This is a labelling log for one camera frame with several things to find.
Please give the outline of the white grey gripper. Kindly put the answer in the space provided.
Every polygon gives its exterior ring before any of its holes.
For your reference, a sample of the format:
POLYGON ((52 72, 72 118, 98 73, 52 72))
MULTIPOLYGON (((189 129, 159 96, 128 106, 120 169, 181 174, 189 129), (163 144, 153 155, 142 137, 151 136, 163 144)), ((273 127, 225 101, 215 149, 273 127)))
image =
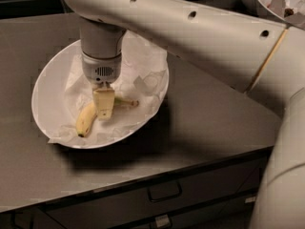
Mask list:
POLYGON ((93 88, 92 92, 97 118, 108 120, 112 117, 115 93, 109 88, 121 74, 122 54, 111 58, 96 58, 82 53, 82 70, 93 88))

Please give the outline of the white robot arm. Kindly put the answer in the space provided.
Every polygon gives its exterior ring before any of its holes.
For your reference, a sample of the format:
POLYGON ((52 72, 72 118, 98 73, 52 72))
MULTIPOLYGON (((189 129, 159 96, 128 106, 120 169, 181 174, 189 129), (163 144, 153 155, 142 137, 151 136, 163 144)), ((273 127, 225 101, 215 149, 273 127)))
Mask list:
POLYGON ((83 19, 83 69, 116 71, 133 31, 248 95, 283 122, 260 185, 250 229, 305 229, 304 32, 184 0, 65 0, 83 19))

